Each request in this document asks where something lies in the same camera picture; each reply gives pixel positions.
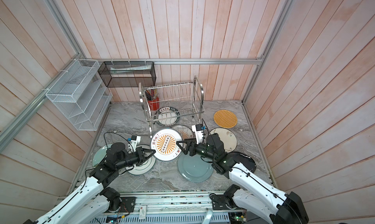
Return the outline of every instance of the gray marble surface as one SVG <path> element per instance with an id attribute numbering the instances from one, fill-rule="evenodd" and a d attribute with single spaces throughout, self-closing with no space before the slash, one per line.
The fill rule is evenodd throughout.
<path id="1" fill-rule="evenodd" d="M 206 101 L 204 102 L 204 109 L 203 119 L 210 130 L 218 127 L 213 120 L 213 115 L 216 111 L 227 109 L 236 114 L 238 123 L 235 127 L 229 129 L 237 137 L 237 147 L 235 151 L 240 151 L 251 156 L 257 165 L 255 174 L 266 182 L 271 183 L 250 127 L 246 121 L 241 102 L 236 100 Z M 111 105 L 110 113 L 96 143 L 96 148 L 94 148 L 91 154 L 87 169 L 92 168 L 92 158 L 95 152 L 105 145 L 103 137 L 105 132 L 115 132 L 122 135 L 124 138 L 128 138 L 131 135 L 138 135 L 141 136 L 140 144 L 150 144 L 150 131 L 140 103 L 115 103 Z M 124 139 L 114 134 L 106 134 L 106 142 L 124 142 Z M 234 183 L 224 175 L 217 174 L 215 171 L 211 177 L 204 182 L 189 182 L 179 173 L 177 161 L 178 159 L 170 162 L 156 160 L 154 167 L 149 172 L 138 176 L 125 173 L 115 179 L 110 184 L 110 187 L 116 189 L 118 192 L 179 190 L 217 191 L 226 190 Z"/>

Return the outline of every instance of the wooden wall panel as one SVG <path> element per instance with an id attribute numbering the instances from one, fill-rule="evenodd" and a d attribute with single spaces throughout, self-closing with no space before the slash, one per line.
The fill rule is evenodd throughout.
<path id="1" fill-rule="evenodd" d="M 369 223 L 375 0 L 308 1 L 293 5 L 245 105 L 279 188 L 300 195 L 310 222 Z"/>
<path id="2" fill-rule="evenodd" d="M 91 58 L 256 58 L 285 0 L 56 0 Z M 199 76 L 206 100 L 242 99 L 256 66 L 162 65 L 157 84 Z M 138 101 L 136 88 L 112 88 Z"/>
<path id="3" fill-rule="evenodd" d="M 100 8 L 96 16 L 106 18 Z M 100 28 L 111 29 L 107 23 Z M 0 0 L 0 131 L 75 55 L 44 0 Z M 52 103 L 42 106 L 0 155 L 3 220 L 22 223 L 50 210 L 91 141 L 91 133 L 77 131 Z"/>

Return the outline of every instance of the utensil holder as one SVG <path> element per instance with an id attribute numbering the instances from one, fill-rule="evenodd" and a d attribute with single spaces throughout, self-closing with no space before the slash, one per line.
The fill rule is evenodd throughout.
<path id="1" fill-rule="evenodd" d="M 150 106 L 151 111 L 156 111 L 159 109 L 159 97 L 154 100 L 148 100 L 148 105 Z"/>

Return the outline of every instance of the white label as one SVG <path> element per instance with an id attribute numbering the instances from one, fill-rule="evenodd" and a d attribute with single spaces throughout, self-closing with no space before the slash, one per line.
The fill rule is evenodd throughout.
<path id="1" fill-rule="evenodd" d="M 145 219 L 146 218 L 146 209 L 147 209 L 146 205 L 143 205 L 139 208 L 139 219 Z"/>

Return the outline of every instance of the stainless steel dish rack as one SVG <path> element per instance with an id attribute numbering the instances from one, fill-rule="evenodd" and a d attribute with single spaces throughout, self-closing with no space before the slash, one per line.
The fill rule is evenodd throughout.
<path id="1" fill-rule="evenodd" d="M 201 122 L 201 115 L 204 112 L 204 91 L 203 85 L 199 82 L 195 76 L 193 81 L 181 82 L 175 84 L 143 87 L 139 83 L 139 100 L 141 101 L 142 109 L 146 117 L 146 121 L 150 126 L 150 136 L 156 133 L 162 128 L 173 128 L 174 125 L 186 125 L 191 127 L 192 125 L 199 124 Z M 159 114 L 157 109 L 153 109 L 149 105 L 147 100 L 146 92 L 156 92 L 158 98 L 153 101 L 157 104 L 157 109 L 164 107 L 173 107 L 179 112 L 179 120 L 171 126 L 161 126 L 156 122 L 176 116 L 168 116 L 167 114 Z"/>

